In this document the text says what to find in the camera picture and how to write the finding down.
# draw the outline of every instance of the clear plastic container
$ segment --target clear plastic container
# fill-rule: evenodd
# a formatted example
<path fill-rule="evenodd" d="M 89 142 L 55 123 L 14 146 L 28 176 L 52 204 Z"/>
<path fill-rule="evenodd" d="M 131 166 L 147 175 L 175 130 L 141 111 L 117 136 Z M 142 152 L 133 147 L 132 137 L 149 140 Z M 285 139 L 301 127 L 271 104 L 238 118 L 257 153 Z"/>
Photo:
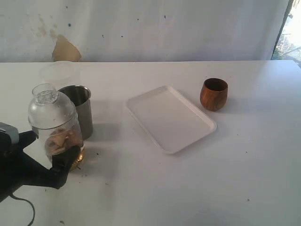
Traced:
<path fill-rule="evenodd" d="M 28 108 L 28 121 L 38 139 L 43 143 L 49 160 L 77 145 L 81 152 L 72 168 L 84 157 L 84 143 L 78 115 L 72 101 L 51 84 L 41 84 L 32 90 L 34 98 Z"/>

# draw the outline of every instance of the plastic tray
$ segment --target plastic tray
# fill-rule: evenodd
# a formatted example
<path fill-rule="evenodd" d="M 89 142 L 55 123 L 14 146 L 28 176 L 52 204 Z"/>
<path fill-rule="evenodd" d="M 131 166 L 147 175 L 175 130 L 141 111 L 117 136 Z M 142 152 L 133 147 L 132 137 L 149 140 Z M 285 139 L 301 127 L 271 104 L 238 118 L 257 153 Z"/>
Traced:
<path fill-rule="evenodd" d="M 216 130 L 213 120 L 170 86 L 129 99 L 126 106 L 167 154 L 176 153 Z"/>

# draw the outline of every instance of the wooden cup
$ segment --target wooden cup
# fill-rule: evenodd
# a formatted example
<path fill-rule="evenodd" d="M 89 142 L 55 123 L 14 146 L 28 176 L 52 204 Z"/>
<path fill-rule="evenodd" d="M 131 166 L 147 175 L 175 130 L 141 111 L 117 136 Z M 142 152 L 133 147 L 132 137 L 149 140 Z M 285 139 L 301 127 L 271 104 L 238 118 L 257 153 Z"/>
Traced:
<path fill-rule="evenodd" d="M 217 111 L 224 107 L 228 96 L 228 84 L 221 79 L 207 79 L 200 94 L 200 101 L 209 111 Z"/>

